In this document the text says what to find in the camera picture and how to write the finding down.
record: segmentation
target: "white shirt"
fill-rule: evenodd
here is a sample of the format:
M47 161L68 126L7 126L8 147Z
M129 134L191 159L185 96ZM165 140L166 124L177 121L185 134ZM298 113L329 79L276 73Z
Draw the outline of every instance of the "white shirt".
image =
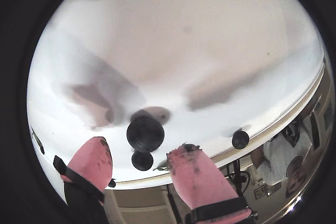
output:
M297 156L305 158L308 153L312 145L309 117L303 120L303 124L305 127L300 127L300 138L294 148L286 141L281 132L277 138L263 144L264 156L267 160L258 167L257 171L267 185L272 186L286 179L290 162Z

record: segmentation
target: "black strap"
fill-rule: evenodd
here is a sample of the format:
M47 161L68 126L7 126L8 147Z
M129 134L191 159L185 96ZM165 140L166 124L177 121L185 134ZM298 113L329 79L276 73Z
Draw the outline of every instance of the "black strap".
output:
M55 156L53 165L54 165L54 168L58 171L58 173L60 175L67 176L75 184L80 186L84 191L93 195L100 202L104 203L105 195L97 187L95 187L93 184L88 182L85 178L80 176L74 170L67 167L66 164L63 162L63 160L60 157Z
M191 221L190 224L194 224L199 221L211 220L221 216L233 214L246 208L248 208L248 205L245 198L238 197L197 207L186 216L186 219L188 219L188 222Z

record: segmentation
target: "pink foam pad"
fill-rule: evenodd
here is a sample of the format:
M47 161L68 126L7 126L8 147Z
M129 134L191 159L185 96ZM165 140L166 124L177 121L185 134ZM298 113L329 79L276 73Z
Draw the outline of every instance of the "pink foam pad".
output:
M102 136L93 137L78 149L68 167L103 191L112 178L112 157L108 143ZM61 175L65 182L72 182Z
M238 197L212 160L196 146L193 147L193 151L187 152L182 145L168 153L167 160L174 187L191 209ZM214 219L212 223L237 223L250 214L250 209L244 209Z

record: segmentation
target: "person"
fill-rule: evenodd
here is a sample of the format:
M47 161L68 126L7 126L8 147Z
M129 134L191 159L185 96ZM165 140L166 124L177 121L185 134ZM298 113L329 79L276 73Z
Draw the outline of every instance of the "person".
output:
M295 131L295 125L288 125ZM309 117L299 120L299 138L295 144L285 134L279 133L251 152L251 160L267 185L275 185L288 178L286 198L304 182L306 171L302 162L312 143Z

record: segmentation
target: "black knob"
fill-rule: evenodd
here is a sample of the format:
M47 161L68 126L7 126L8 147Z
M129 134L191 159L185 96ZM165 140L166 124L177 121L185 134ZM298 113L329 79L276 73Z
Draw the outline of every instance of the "black knob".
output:
M233 134L232 145L238 150L244 149L248 145L249 141L250 137L245 131L236 131Z
M109 187L115 187L116 186L116 183L115 183L115 181L114 181L114 178L113 179L111 179L110 180L110 182L109 182Z
M134 152L132 155L132 164L138 170L149 170L153 163L154 159L150 153Z
M149 153L163 142L164 130L162 125L150 116L134 119L127 128L127 140L138 152Z

